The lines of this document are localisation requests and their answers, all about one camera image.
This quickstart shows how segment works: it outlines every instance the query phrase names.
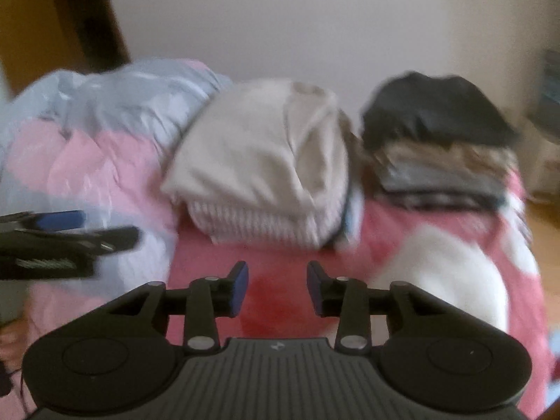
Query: white wall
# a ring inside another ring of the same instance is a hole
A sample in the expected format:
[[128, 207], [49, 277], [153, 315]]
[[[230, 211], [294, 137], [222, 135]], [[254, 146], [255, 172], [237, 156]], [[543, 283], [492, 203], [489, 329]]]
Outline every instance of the white wall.
[[553, 0], [112, 0], [133, 58], [194, 57], [236, 80], [289, 76], [357, 112], [388, 76], [456, 73], [512, 120], [534, 93]]

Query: person's hand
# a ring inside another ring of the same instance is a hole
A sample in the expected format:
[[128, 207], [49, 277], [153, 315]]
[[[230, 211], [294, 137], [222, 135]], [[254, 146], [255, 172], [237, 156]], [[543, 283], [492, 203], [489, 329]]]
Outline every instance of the person's hand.
[[29, 320], [24, 315], [0, 328], [0, 360], [8, 372], [21, 368], [23, 354], [27, 349]]

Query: wooden door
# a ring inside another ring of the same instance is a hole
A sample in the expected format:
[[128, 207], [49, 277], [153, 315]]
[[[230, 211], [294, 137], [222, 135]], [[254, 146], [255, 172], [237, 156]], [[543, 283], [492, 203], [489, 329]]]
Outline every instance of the wooden door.
[[80, 69], [72, 36], [55, 0], [0, 0], [0, 60], [12, 93], [55, 69]]

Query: beige folded sweater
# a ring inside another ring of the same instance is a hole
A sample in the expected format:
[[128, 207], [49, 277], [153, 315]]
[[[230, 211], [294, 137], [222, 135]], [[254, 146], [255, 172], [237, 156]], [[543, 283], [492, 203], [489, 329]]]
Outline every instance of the beige folded sweater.
[[163, 191], [186, 202], [294, 219], [345, 194], [347, 151], [336, 95], [286, 79], [219, 94], [187, 133]]

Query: folded clothes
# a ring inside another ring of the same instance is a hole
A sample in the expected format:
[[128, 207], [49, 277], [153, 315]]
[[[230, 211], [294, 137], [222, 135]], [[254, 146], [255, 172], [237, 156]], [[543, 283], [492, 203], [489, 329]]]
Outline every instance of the folded clothes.
[[468, 80], [410, 72], [384, 83], [363, 113], [363, 145], [369, 152], [402, 138], [511, 147], [517, 133]]
[[345, 118], [314, 85], [234, 85], [192, 125], [162, 190], [214, 239], [319, 248], [339, 230], [348, 192]]
[[371, 162], [376, 196], [406, 208], [496, 209], [514, 165], [506, 148], [410, 140], [386, 145]]

